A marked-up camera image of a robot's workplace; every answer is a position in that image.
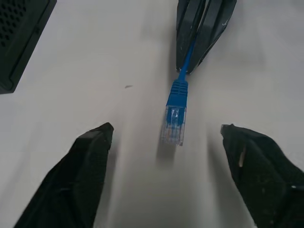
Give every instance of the blue ethernet cable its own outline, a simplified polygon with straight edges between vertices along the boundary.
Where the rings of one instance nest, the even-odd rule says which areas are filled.
[[[195,39],[189,48],[178,79],[174,80],[172,84],[166,105],[165,119],[161,131],[161,140],[168,144],[179,146],[183,145],[188,97],[186,73],[194,49],[194,44]]]

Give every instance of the white table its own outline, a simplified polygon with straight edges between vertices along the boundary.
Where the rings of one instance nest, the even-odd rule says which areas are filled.
[[[15,93],[0,95],[0,227],[84,132],[114,128],[96,228],[248,228],[220,127],[272,137],[304,170],[304,2],[238,0],[189,77],[184,146],[159,144],[177,0],[60,0]]]

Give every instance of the black device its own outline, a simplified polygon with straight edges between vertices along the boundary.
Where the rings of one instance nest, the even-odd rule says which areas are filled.
[[[15,228],[91,228],[103,190],[113,127],[79,136],[46,175]]]
[[[179,0],[177,7],[176,69],[182,68],[196,38],[187,74],[203,61],[224,32],[237,0]]]
[[[258,228],[304,228],[304,173],[274,140],[223,125],[231,176]]]
[[[13,93],[57,0],[0,0],[0,94]]]

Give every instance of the black plastic part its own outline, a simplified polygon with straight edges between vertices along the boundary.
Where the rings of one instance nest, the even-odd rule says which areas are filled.
[[[113,130],[106,123],[79,136],[46,175],[15,228],[92,228]]]
[[[0,94],[13,93],[57,0],[0,0]]]
[[[191,74],[201,64],[226,29],[236,3],[237,0],[179,1],[177,10],[177,71],[182,68],[195,36],[196,42],[187,74]]]
[[[232,178],[258,228],[304,227],[304,173],[266,135],[222,126]]]

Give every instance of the white surface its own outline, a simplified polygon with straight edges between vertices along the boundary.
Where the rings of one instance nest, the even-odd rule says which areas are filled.
[[[117,160],[100,228],[253,226],[230,178],[222,124],[269,135],[304,169],[304,2],[237,2],[189,78],[184,146],[174,153],[158,142],[177,76],[176,6],[58,2],[16,92],[0,95],[1,228],[13,227],[76,137],[105,122]]]

